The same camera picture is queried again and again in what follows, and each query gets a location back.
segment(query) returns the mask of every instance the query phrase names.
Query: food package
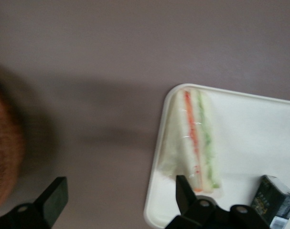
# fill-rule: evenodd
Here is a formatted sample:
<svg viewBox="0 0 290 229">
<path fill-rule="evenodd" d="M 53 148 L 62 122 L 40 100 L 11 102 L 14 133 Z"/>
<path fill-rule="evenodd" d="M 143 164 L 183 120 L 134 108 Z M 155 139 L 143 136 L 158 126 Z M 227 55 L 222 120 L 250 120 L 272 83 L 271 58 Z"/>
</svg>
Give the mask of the food package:
<svg viewBox="0 0 290 229">
<path fill-rule="evenodd" d="M 170 101 L 162 137 L 159 170 L 168 177 L 185 175 L 195 192 L 221 187 L 207 95 L 195 88 L 178 90 Z"/>
</svg>

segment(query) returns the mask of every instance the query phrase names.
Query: white tray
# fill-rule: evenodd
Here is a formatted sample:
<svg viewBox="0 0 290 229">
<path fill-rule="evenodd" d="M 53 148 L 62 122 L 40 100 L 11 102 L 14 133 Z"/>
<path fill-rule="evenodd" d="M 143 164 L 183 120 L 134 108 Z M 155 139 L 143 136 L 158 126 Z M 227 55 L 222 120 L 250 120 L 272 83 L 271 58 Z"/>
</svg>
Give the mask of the white tray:
<svg viewBox="0 0 290 229">
<path fill-rule="evenodd" d="M 223 195 L 215 198 L 225 210 L 249 205 L 261 175 L 278 177 L 290 188 L 290 101 L 181 84 L 167 95 L 151 171 L 144 217 L 153 228 L 164 228 L 179 209 L 175 182 L 157 170 L 168 106 L 173 94 L 194 87 L 205 92 L 215 111 L 212 135 L 219 157 Z M 286 226 L 290 229 L 290 219 Z"/>
</svg>

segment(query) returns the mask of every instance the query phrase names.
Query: tomato slice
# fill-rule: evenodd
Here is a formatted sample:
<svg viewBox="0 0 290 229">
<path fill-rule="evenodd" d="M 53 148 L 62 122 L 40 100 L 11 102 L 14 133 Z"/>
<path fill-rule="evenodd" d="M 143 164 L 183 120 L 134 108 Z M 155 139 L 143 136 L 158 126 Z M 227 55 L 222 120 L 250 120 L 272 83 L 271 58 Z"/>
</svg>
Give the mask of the tomato slice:
<svg viewBox="0 0 290 229">
<path fill-rule="evenodd" d="M 196 154 L 196 157 L 198 159 L 198 164 L 195 166 L 195 175 L 198 176 L 199 178 L 200 187 L 197 187 L 194 190 L 196 192 L 201 192 L 202 191 L 202 177 L 201 177 L 201 168 L 200 168 L 198 136 L 196 133 L 196 120 L 193 115 L 191 94 L 188 91 L 185 91 L 185 105 L 186 105 L 187 118 L 188 118 L 188 123 L 189 123 L 189 128 L 190 128 L 189 136 L 191 137 L 193 141 L 194 153 Z"/>
</svg>

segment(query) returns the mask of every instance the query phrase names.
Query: barcode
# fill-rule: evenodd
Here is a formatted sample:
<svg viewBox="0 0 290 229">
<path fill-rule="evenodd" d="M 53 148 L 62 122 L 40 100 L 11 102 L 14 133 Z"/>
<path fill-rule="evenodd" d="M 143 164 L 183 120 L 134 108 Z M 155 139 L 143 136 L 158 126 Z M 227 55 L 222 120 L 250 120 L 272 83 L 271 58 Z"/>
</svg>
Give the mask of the barcode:
<svg viewBox="0 0 290 229">
<path fill-rule="evenodd" d="M 278 216 L 275 216 L 270 224 L 271 229 L 284 229 L 288 219 L 284 219 Z"/>
</svg>

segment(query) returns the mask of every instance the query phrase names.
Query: table surface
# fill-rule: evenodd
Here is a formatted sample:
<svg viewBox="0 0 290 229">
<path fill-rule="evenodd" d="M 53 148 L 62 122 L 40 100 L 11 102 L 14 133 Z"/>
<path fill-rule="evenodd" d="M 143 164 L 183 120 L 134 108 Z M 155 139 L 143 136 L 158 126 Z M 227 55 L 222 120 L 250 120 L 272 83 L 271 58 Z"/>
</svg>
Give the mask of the table surface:
<svg viewBox="0 0 290 229">
<path fill-rule="evenodd" d="M 0 0 L 0 64 L 38 92 L 60 139 L 0 215 L 67 176 L 55 229 L 146 229 L 165 95 L 195 83 L 290 100 L 290 0 Z"/>
</svg>

